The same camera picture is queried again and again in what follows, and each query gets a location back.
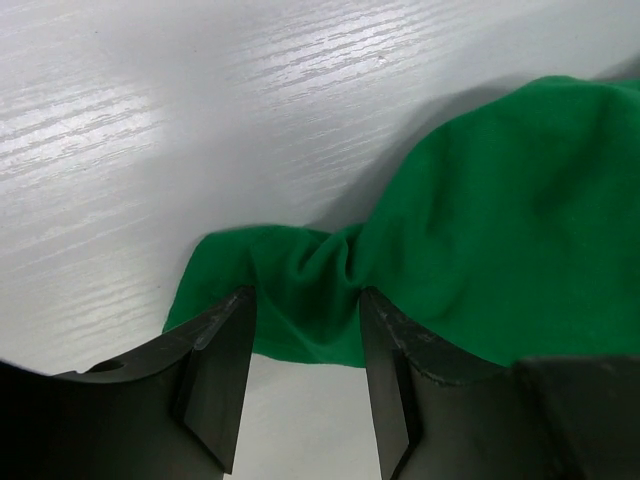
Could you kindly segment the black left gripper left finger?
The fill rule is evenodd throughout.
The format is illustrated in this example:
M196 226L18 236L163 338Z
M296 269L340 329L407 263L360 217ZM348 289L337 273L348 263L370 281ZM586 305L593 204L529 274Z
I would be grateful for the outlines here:
M5 479L220 479L234 465L256 331L241 287L85 372L1 365Z

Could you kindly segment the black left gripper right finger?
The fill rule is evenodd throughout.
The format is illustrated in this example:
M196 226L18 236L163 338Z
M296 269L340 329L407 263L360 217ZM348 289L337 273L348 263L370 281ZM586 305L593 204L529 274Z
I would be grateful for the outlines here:
M639 359L503 367L419 325L374 288L361 338L385 479L635 479Z

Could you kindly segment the green t shirt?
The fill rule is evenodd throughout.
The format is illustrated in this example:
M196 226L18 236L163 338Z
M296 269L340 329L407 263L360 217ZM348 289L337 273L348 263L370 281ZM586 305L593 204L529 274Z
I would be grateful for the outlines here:
M282 361L362 366L367 287L500 365L637 353L638 81L546 77L450 120L361 224L205 236L166 328L242 285L257 294L255 351Z

